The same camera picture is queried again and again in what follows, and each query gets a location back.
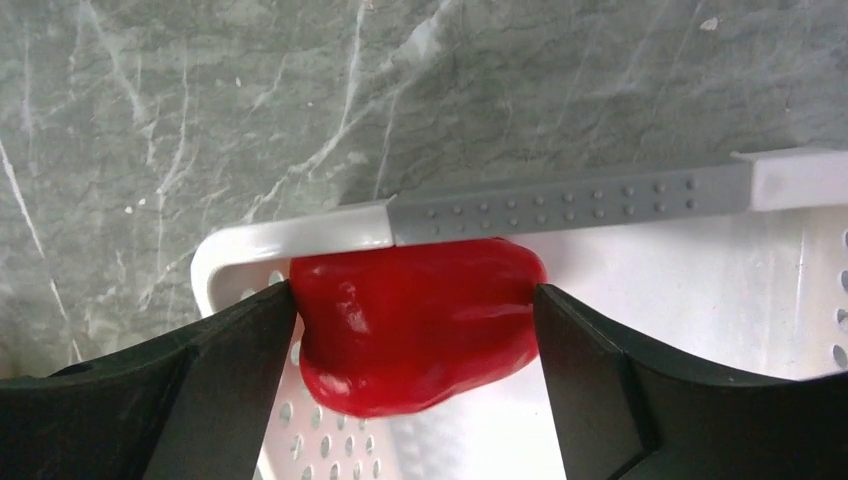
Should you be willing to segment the red bell pepper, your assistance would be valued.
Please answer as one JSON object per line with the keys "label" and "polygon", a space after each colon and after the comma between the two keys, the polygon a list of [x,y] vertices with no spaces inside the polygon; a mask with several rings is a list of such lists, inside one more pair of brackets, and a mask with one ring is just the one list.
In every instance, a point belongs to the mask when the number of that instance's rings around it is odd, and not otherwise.
{"label": "red bell pepper", "polygon": [[546,279],[535,253],[500,238],[295,258],[304,384],[326,408],[376,418],[502,380],[537,357]]}

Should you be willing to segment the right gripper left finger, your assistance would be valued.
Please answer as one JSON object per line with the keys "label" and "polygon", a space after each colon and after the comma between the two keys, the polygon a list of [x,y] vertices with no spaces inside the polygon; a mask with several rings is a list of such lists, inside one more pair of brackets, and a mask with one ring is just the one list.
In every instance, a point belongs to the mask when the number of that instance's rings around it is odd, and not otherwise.
{"label": "right gripper left finger", "polygon": [[170,333],[1,384],[5,479],[250,479],[293,339],[287,283]]}

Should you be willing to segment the white perforated plastic basket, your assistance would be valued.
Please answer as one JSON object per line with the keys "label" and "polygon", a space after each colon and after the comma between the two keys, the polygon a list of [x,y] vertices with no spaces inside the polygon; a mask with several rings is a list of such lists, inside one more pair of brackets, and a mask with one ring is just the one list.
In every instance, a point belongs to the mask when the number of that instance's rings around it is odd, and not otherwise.
{"label": "white perforated plastic basket", "polygon": [[[191,263],[211,315],[280,280],[298,254],[504,236],[536,253],[559,289],[689,361],[825,382],[834,402],[730,413],[741,478],[764,478],[753,448],[770,427],[815,418],[797,452],[821,458],[847,441],[847,155],[795,148],[635,164],[544,179],[402,193],[388,200],[208,236]],[[265,479],[575,479],[575,449],[549,403],[551,368],[531,363],[423,413],[329,424],[294,360],[260,450]]]}

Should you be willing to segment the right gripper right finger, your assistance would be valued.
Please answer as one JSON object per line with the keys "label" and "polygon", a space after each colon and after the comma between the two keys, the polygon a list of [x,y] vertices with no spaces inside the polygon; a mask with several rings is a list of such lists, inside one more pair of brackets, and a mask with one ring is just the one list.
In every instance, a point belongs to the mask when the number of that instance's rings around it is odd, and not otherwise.
{"label": "right gripper right finger", "polygon": [[570,479],[843,479],[847,377],[780,379],[694,356],[559,288],[534,323]]}

